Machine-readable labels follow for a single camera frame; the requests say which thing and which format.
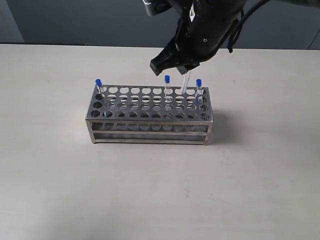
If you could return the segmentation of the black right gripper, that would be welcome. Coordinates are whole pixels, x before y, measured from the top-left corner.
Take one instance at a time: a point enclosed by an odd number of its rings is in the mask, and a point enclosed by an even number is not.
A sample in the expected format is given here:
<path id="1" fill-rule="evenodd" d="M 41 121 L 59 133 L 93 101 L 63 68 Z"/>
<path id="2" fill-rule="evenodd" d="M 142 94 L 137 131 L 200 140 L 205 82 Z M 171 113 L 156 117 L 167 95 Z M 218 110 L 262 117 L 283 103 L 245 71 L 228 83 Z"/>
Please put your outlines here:
<path id="1" fill-rule="evenodd" d="M 156 76 L 176 68 L 181 75 L 214 54 L 219 42 L 243 9 L 245 0 L 182 0 L 184 4 L 174 41 L 150 61 Z"/>

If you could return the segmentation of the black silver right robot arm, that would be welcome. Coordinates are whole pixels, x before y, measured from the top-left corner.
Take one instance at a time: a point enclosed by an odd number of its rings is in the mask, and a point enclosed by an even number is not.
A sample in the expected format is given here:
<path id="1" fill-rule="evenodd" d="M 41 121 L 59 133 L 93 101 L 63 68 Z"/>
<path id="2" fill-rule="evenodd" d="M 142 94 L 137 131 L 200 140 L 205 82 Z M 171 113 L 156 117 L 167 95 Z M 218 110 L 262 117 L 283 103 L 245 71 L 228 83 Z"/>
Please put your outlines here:
<path id="1" fill-rule="evenodd" d="M 244 11 L 245 0 L 145 0 L 150 17 L 174 9 L 179 14 L 173 38 L 150 61 L 156 76 L 176 68 L 181 75 L 210 60 L 226 43 L 232 53 L 245 22 L 269 3 L 259 0 Z"/>

